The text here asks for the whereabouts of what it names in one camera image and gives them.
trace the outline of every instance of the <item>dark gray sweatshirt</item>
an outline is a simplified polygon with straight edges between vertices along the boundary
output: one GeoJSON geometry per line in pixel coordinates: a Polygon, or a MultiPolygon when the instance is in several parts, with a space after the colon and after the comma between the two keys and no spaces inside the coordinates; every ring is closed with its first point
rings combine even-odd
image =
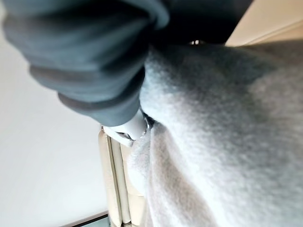
{"type": "Polygon", "coordinates": [[[106,126],[137,112],[148,44],[227,40],[250,0],[4,0],[31,75],[106,126]]]}

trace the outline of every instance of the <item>fleece fabric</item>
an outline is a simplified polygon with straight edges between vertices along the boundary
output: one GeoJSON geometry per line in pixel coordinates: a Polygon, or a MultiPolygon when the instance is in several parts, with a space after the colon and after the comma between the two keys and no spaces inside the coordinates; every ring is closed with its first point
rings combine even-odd
{"type": "Polygon", "coordinates": [[[302,227],[303,40],[152,48],[145,68],[144,226],[302,227]]]}

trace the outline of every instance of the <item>white plastic object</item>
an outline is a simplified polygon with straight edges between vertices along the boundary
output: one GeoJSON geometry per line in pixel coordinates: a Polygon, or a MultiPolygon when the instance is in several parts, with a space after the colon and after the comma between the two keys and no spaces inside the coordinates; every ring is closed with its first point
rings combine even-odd
{"type": "Polygon", "coordinates": [[[108,136],[129,147],[134,140],[146,133],[147,127],[147,122],[139,109],[128,122],[114,127],[104,126],[103,129],[108,136]]]}

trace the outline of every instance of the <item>white ceiling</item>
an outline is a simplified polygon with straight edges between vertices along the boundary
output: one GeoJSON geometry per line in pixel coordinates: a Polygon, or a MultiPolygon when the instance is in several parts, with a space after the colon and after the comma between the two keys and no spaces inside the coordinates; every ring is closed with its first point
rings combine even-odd
{"type": "Polygon", "coordinates": [[[59,227],[106,211],[98,130],[31,78],[0,32],[0,226],[59,227]]]}

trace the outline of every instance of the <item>gray sleeve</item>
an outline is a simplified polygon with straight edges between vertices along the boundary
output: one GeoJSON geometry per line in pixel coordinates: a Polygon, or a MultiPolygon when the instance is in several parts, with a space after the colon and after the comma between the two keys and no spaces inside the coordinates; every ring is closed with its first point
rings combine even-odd
{"type": "Polygon", "coordinates": [[[137,112],[148,33],[168,22],[159,1],[126,2],[4,0],[6,37],[29,61],[31,75],[106,126],[137,112]]]}

